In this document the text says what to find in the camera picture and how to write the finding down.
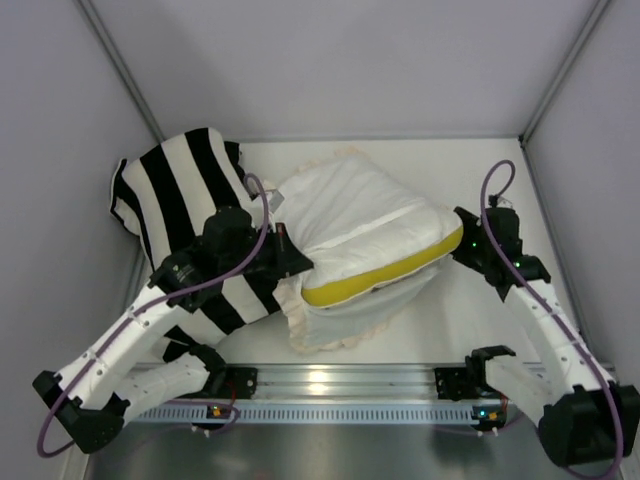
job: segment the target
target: white floor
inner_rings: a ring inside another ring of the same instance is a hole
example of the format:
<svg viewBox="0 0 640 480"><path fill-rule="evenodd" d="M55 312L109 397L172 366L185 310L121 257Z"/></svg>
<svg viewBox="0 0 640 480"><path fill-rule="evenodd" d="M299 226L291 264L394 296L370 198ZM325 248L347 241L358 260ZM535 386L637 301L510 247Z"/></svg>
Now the white floor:
<svg viewBox="0 0 640 480"><path fill-rule="evenodd" d="M276 185L298 166L358 150L416 191L452 207L479 211L480 185L497 161L508 158L516 179L505 194L521 219L526 253L551 273L560 301L572 313L548 233L516 139L384 140L243 144L247 172ZM493 191L508 169L498 172ZM458 363L472 349L504 344L523 361L538 361L524 331L478 274L450 262L442 274L372 339L354 348L302 355L288 343L281 314L234 332L218 347L229 363Z"/></svg>

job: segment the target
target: white pillow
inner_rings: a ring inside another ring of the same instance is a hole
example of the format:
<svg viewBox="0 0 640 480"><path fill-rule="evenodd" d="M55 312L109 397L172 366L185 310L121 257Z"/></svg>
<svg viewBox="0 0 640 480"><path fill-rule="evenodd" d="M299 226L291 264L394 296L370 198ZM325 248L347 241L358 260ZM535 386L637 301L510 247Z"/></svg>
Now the white pillow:
<svg viewBox="0 0 640 480"><path fill-rule="evenodd" d="M457 247L460 218L363 156L328 160L278 187L273 213L314 269L274 296L303 351L353 344L386 322Z"/></svg>

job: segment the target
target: white fabric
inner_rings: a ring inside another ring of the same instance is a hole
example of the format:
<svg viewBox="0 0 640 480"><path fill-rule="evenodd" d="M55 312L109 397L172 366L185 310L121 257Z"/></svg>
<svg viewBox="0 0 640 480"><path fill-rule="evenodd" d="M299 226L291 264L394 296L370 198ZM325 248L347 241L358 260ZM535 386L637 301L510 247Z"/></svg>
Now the white fabric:
<svg viewBox="0 0 640 480"><path fill-rule="evenodd" d="M439 271L439 262L376 285L339 305L317 308L303 288L382 268L435 245L460 227L459 217L388 176L362 156L304 169L278 190L273 212L314 269L283 280L274 292L301 351L352 345L401 310Z"/></svg>
<svg viewBox="0 0 640 480"><path fill-rule="evenodd" d="M187 137L178 135L167 140L162 143L162 150L189 212L193 231L196 235L202 235L204 222L211 216L211 212L216 211L216 205L211 195L202 195L202 192L207 192L207 184L198 171ZM224 160L218 161L221 164L228 163Z"/></svg>
<svg viewBox="0 0 640 480"><path fill-rule="evenodd" d="M269 316L269 312L242 275L226 280L222 284L222 295L245 323Z"/></svg>
<svg viewBox="0 0 640 480"><path fill-rule="evenodd" d="M151 258L157 259L156 265L159 265L164 258L171 255L171 247L169 246L169 236L167 235L162 209L153 189L153 184L149 180L142 163L137 161L127 163L127 167L122 172L122 178L136 192L138 199L144 199L140 201L140 209L142 210L149 238L153 239L150 252ZM140 220L135 216L133 218L135 218L135 223L138 224L136 233L140 234Z"/></svg>
<svg viewBox="0 0 640 480"><path fill-rule="evenodd" d="M214 152L225 152L224 148L224 140L222 139L222 135L217 130L213 128L209 129L209 143L211 144L211 148ZM233 165L229 161L229 157L224 155L224 159L226 161L222 161L218 158L218 166L224 175L224 178L229 182L233 193L235 193L238 198L238 202L240 202L241 208L247 208L251 205L251 199L247 195L247 191L242 184L242 180L238 177L238 173L234 170Z"/></svg>

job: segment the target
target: metal floor panel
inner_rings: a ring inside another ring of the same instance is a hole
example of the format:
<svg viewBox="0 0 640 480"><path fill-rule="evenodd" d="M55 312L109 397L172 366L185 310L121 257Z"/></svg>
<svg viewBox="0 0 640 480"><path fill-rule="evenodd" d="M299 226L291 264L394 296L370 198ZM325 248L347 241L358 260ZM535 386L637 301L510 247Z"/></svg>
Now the metal floor panel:
<svg viewBox="0 0 640 480"><path fill-rule="evenodd" d="M130 425L92 456L85 480L572 478L551 464L526 422L483 438L412 425L238 425L209 439L169 428ZM588 473L602 471L598 465Z"/></svg>

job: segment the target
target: pillow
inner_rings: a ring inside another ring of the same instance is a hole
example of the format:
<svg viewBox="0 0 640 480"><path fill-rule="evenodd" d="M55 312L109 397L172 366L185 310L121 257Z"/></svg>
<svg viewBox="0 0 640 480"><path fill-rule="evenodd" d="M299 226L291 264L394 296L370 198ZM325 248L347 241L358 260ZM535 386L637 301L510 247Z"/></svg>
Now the pillow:
<svg viewBox="0 0 640 480"><path fill-rule="evenodd" d="M462 239L460 218L360 155L307 168L278 187L285 222L313 270L275 296L303 351L353 344L397 313Z"/></svg>
<svg viewBox="0 0 640 480"><path fill-rule="evenodd" d="M123 159L111 187L111 214L140 237L155 270L171 253L188 246L204 223L223 206L248 208L251 199L242 179L239 145L223 142L212 128L173 137L139 159ZM272 292L276 282L261 274L226 280L222 295L172 329L163 360L171 361L191 346L214 346L238 328L280 308Z"/></svg>

